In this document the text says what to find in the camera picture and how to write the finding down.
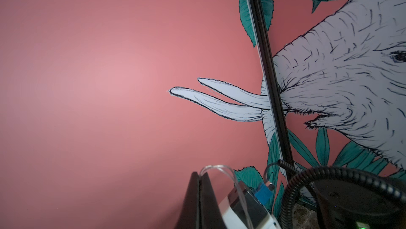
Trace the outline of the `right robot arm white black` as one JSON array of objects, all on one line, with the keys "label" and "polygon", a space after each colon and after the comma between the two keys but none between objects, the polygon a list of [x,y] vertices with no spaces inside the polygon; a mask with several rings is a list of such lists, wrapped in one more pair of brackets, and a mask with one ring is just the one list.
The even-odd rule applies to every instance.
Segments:
[{"label": "right robot arm white black", "polygon": [[317,202],[322,229],[404,229],[406,183],[364,170],[319,166],[302,171],[278,160],[275,166],[293,174],[284,189],[280,225],[294,226],[294,206],[303,188]]}]

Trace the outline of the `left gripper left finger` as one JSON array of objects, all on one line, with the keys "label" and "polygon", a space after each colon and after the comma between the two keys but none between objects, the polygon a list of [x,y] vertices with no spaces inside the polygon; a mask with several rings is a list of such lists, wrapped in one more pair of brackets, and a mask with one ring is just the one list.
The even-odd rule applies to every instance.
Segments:
[{"label": "left gripper left finger", "polygon": [[181,213],[174,228],[200,228],[200,176],[197,172],[191,174]]}]

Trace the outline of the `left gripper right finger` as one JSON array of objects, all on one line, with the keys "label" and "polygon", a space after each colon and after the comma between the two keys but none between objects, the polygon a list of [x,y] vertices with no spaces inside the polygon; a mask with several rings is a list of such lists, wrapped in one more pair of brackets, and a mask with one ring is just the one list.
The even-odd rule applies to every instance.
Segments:
[{"label": "left gripper right finger", "polygon": [[208,173],[200,177],[200,228],[227,229],[214,194]]}]

